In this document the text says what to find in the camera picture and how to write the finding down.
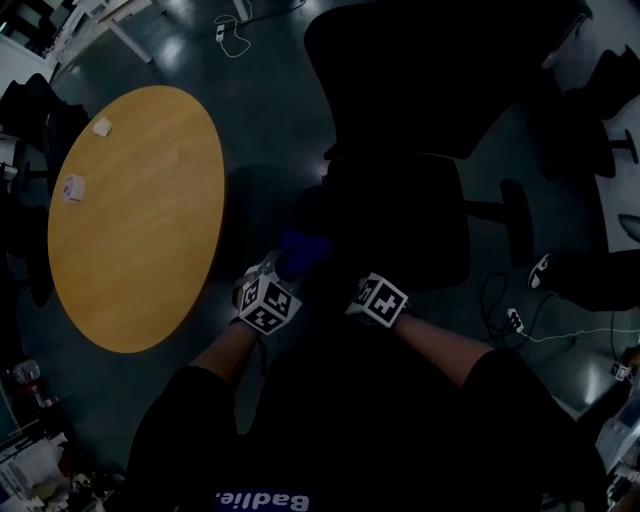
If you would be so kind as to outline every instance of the chair seat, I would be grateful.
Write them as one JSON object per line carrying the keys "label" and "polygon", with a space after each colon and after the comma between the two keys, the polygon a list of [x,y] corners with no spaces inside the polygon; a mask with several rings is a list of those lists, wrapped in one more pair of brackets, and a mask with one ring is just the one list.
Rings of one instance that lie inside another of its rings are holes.
{"label": "chair seat", "polygon": [[469,227],[455,163],[431,155],[334,160],[325,180],[329,236],[361,275],[405,291],[469,276]]}

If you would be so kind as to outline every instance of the person's leg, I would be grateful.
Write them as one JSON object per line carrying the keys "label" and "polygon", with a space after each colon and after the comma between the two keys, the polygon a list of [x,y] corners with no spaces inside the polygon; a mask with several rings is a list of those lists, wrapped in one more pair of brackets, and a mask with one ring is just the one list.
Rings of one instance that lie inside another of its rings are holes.
{"label": "person's leg", "polygon": [[640,306],[640,250],[552,257],[538,277],[543,288],[590,311]]}

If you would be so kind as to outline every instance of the plug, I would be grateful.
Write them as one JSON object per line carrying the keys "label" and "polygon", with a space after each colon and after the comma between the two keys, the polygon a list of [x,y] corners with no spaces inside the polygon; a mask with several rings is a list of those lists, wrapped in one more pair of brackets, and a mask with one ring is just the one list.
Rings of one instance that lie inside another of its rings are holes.
{"label": "plug", "polygon": [[507,317],[509,317],[509,322],[511,322],[511,326],[515,329],[518,334],[522,334],[524,331],[524,324],[520,319],[520,315],[514,308],[507,309]]}

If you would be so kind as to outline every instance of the tabletop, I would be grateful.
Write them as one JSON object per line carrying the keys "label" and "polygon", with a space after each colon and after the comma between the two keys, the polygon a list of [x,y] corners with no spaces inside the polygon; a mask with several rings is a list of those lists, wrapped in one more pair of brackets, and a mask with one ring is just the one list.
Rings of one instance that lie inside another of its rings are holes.
{"label": "tabletop", "polygon": [[[111,133],[94,123],[107,117]],[[78,203],[65,179],[85,179]],[[218,135],[184,91],[144,87],[107,106],[69,152],[49,213],[49,260],[65,311],[97,345],[138,352],[169,336],[207,279],[222,225]]]}

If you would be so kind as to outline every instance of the dark green floor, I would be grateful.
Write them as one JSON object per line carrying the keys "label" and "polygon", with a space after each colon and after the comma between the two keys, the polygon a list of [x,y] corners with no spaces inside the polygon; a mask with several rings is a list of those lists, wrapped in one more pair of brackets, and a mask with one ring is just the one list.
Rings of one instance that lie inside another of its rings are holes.
{"label": "dark green floor", "polygon": [[[282,3],[256,1],[254,11],[259,14]],[[315,16],[338,3],[353,2],[309,0],[288,16],[247,27],[242,35],[252,41],[251,50],[230,60],[215,42],[213,24],[218,14],[233,12],[230,1],[169,0],[168,15],[162,16],[151,6],[123,23],[153,55],[152,64],[144,64],[107,33],[55,78],[53,87],[60,97],[82,103],[90,115],[122,94],[146,85],[166,84],[192,94],[215,122],[230,199],[245,219],[243,230],[225,226],[226,233],[235,234],[227,236],[226,252],[216,261],[214,278],[189,320],[170,339],[140,354],[118,355],[93,345],[75,329],[55,293],[45,307],[37,309],[28,292],[22,292],[18,315],[25,349],[40,362],[86,449],[105,465],[118,469],[126,466],[135,429],[146,408],[172,372],[188,364],[232,317],[229,298],[233,280],[276,245],[281,229],[291,222],[297,193],[320,183],[327,167],[323,153],[333,144],[335,135],[331,112],[304,50],[303,35]],[[239,51],[241,46],[234,48],[227,35],[229,51]],[[500,181],[518,180],[529,198],[538,254],[596,249],[602,233],[592,232],[599,224],[594,220],[599,212],[589,198],[588,184],[542,177],[539,147],[526,128],[528,116],[524,105],[513,105],[473,155],[458,162],[465,197],[500,201]],[[31,201],[46,197],[37,186],[30,194]],[[425,223],[434,221],[424,219]],[[414,308],[437,325],[483,338],[486,332],[479,309],[480,288],[487,273],[498,271],[510,281],[498,314],[514,306],[525,324],[530,322],[544,292],[527,291],[527,270],[511,268],[505,228],[471,218],[469,225],[469,280],[454,288],[412,296]],[[545,306],[534,335],[608,327],[608,322],[607,313],[588,313],[558,301]],[[638,315],[620,314],[617,325],[640,325]],[[297,331],[292,327],[270,337],[271,355],[299,337]],[[619,340],[620,346],[633,342],[628,336]],[[597,368],[588,367],[591,362],[581,365],[580,358],[601,354],[601,361],[608,364],[608,347],[608,333],[604,333],[580,338],[577,347],[561,340],[530,344],[522,352],[545,383],[560,393],[566,379],[569,387],[578,382],[563,376],[563,358],[579,365],[580,371],[591,368],[593,374]],[[262,383],[256,351],[237,394],[240,431],[251,424]],[[576,393],[573,398],[578,406],[580,396]],[[571,401],[571,393],[566,395]]]}

